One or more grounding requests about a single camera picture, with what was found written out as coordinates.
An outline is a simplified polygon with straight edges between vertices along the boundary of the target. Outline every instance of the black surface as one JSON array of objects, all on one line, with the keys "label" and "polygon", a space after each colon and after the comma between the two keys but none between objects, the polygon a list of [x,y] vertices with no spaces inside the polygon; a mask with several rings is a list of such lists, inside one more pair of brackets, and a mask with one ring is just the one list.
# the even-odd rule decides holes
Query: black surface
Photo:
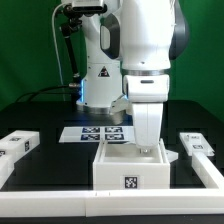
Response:
[{"label": "black surface", "polygon": [[[131,125],[126,116],[122,125]],[[58,140],[65,126],[113,125],[108,116],[77,112],[69,102],[11,104],[0,112],[0,137],[15,130],[40,132],[40,145],[15,164],[15,171],[1,191],[91,190],[92,162],[98,143],[66,143]],[[224,124],[199,104],[169,101],[164,105],[161,137],[167,149],[179,153],[171,166],[171,188],[203,188],[191,168],[179,132],[201,132],[215,149],[211,158],[223,173]],[[223,215],[125,216],[98,218],[0,219],[0,223],[223,223]]]}]

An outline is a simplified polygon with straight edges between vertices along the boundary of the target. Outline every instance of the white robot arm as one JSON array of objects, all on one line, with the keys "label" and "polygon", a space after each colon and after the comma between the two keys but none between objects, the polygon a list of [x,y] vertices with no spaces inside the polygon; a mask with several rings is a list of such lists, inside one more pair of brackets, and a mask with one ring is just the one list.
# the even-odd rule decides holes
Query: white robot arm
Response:
[{"label": "white robot arm", "polygon": [[169,91],[165,70],[170,68],[174,33],[179,35],[175,32],[175,5],[178,8],[179,2],[174,3],[123,0],[121,8],[101,27],[102,49],[109,57],[122,61],[123,92],[131,105],[136,146],[143,152],[159,145],[163,102]]}]

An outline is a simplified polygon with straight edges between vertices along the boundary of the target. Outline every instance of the white frame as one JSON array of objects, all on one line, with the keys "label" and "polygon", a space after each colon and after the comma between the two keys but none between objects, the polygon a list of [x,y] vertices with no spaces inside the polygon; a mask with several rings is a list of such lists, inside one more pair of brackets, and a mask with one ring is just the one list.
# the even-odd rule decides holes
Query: white frame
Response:
[{"label": "white frame", "polygon": [[224,178],[203,153],[193,168],[206,189],[1,192],[0,217],[224,213]]}]

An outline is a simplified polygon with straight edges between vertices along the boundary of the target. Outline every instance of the white block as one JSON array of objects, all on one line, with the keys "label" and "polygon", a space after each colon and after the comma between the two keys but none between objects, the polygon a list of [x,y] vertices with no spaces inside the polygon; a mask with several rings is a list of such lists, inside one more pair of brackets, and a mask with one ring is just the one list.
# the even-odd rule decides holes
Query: white block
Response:
[{"label": "white block", "polygon": [[15,163],[39,144],[39,132],[15,131],[0,140],[0,154],[12,155]]},{"label": "white block", "polygon": [[0,189],[5,184],[9,176],[14,170],[14,163],[12,155],[0,156]]},{"label": "white block", "polygon": [[204,153],[192,155],[192,167],[206,188],[224,189],[224,178]]},{"label": "white block", "polygon": [[163,142],[149,153],[134,144],[100,142],[93,163],[94,190],[166,189],[170,163]]},{"label": "white block", "polygon": [[193,152],[203,152],[206,156],[214,156],[214,150],[201,133],[180,133],[180,140],[189,156]]}]

